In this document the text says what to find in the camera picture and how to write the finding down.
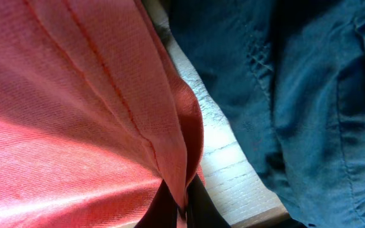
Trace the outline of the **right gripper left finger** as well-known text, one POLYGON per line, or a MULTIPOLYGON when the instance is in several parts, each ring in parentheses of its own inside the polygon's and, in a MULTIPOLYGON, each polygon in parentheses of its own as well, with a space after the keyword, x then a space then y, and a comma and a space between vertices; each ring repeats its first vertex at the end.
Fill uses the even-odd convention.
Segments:
POLYGON ((177 204, 163 180, 143 218, 135 228, 176 228, 177 204))

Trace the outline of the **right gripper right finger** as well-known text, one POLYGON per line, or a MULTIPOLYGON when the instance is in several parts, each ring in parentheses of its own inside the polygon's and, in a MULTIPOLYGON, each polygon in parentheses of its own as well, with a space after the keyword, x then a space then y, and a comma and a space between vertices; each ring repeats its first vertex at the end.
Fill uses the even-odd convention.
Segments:
POLYGON ((199 175, 188 186, 187 228, 230 228, 217 211, 199 175))

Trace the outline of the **red printed t-shirt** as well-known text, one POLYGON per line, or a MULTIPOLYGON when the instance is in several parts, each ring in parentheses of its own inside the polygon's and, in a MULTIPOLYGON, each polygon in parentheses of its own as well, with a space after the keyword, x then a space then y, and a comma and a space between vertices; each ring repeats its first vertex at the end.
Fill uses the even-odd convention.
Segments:
POLYGON ((0 227, 131 224, 162 181, 185 208, 202 152, 141 1, 0 0, 0 227))

